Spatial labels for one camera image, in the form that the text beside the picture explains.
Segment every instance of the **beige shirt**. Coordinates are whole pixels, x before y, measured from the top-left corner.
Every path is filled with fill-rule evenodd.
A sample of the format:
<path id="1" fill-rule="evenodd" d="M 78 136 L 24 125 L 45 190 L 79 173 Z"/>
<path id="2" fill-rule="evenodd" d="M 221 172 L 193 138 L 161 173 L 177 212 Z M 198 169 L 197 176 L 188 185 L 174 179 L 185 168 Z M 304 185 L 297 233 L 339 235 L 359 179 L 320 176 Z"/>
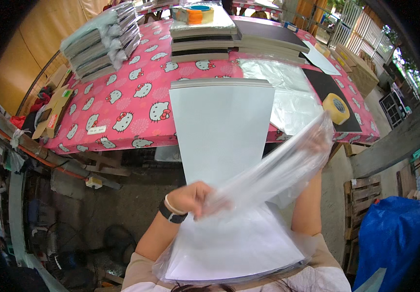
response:
<path id="1" fill-rule="evenodd" d="M 351 292 L 351 287 L 338 262 L 330 254 L 324 237 L 317 234 L 318 245 L 312 260 L 305 267 L 298 268 L 275 280 L 267 277 L 262 280 L 232 285 L 237 291 L 264 292 L 285 291 L 286 284 L 296 291 L 335 291 Z M 125 272 L 122 290 L 125 292 L 170 292 L 174 283 L 160 281 L 151 271 L 154 261 L 133 253 Z"/>

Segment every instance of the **person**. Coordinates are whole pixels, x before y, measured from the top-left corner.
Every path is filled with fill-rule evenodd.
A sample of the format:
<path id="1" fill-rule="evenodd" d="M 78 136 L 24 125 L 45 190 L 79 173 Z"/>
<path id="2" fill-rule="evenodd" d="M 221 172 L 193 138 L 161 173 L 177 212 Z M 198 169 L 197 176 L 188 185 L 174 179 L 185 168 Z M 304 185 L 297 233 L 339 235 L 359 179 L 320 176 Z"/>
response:
<path id="1" fill-rule="evenodd" d="M 182 221 L 186 213 L 192 212 L 195 219 L 202 216 L 205 197 L 212 191 L 203 182 L 196 182 L 170 192 L 160 205 L 160 210 L 148 230 L 137 244 L 127 266 L 122 290 L 126 292 L 213 292 L 213 291 L 351 291 L 350 284 L 338 262 L 330 254 L 321 234 L 320 199 L 322 192 L 321 170 L 312 178 L 296 199 L 291 222 L 291 230 L 318 238 L 315 254 L 307 266 L 292 270 L 276 277 L 252 283 L 237 285 L 211 285 L 198 287 L 164 283 L 152 273 L 151 267 L 160 254 L 173 241 L 179 224 L 170 222 L 169 214 L 179 214 Z"/>

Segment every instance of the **orange cable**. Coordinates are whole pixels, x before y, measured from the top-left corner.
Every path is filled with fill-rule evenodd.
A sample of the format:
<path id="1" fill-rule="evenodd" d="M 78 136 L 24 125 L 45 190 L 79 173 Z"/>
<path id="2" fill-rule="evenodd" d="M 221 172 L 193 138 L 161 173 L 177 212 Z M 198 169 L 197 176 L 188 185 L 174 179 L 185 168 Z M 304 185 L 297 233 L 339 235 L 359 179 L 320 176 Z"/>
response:
<path id="1" fill-rule="evenodd" d="M 2 135 L 4 138 L 8 139 L 9 141 L 12 139 L 4 131 L 2 131 L 1 128 L 0 128 L 0 135 Z M 56 167 L 55 164 L 53 164 L 53 163 L 51 163 L 51 162 L 49 162 L 49 161 L 47 161 L 47 160 L 45 160 L 45 159 L 43 159 L 41 157 L 38 157 L 37 155 L 35 155 L 34 153 L 32 153 L 31 151 L 29 151 L 28 149 L 26 149 L 22 145 L 18 144 L 18 148 L 20 148 L 23 152 L 25 152 L 26 154 L 30 155 L 34 159 L 40 161 L 44 165 L 47 165 L 47 166 L 49 166 L 51 168 L 55 168 Z M 79 175 L 77 173 L 73 173 L 71 171 L 68 171 L 65 168 L 61 168 L 61 167 L 59 167 L 59 168 L 61 169 L 62 172 L 65 172 L 65 173 L 67 173 L 67 174 L 69 174 L 69 175 L 71 175 L 71 176 L 73 176 L 75 178 L 79 178 L 79 179 L 82 179 L 84 181 L 87 181 L 88 180 L 88 178 L 82 177 L 81 175 Z"/>

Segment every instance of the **label sticker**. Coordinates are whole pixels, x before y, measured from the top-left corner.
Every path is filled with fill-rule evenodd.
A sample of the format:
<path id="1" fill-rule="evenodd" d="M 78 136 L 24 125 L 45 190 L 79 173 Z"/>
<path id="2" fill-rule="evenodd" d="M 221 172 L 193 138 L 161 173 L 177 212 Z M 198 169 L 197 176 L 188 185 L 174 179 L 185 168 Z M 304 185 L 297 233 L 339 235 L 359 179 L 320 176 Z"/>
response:
<path id="1" fill-rule="evenodd" d="M 88 130 L 87 135 L 101 134 L 101 133 L 104 133 L 104 132 L 106 132 L 106 125 L 101 126 L 101 127 L 90 128 L 90 130 Z"/>
<path id="2" fill-rule="evenodd" d="M 56 120 L 57 120 L 57 114 L 53 114 L 51 116 L 51 119 L 49 120 L 48 128 L 54 128 L 54 124 L 56 123 Z"/>

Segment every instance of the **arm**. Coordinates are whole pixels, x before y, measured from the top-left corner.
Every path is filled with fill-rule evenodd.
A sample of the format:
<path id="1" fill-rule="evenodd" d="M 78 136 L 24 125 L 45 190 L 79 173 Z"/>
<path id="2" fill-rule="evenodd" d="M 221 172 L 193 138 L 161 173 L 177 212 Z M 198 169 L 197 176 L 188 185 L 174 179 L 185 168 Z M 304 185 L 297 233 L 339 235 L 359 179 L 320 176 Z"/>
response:
<path id="1" fill-rule="evenodd" d="M 195 218 L 202 215 L 202 205 L 211 188 L 203 182 L 173 190 L 168 194 L 168 210 L 182 210 L 181 214 L 192 212 Z M 156 261 L 160 254 L 171 244 L 179 231 L 180 224 L 167 220 L 159 211 L 148 230 L 137 244 L 135 252 L 147 259 Z"/>
<path id="2" fill-rule="evenodd" d="M 322 170 L 309 182 L 296 199 L 291 230 L 314 236 L 322 230 L 320 198 L 322 194 Z"/>

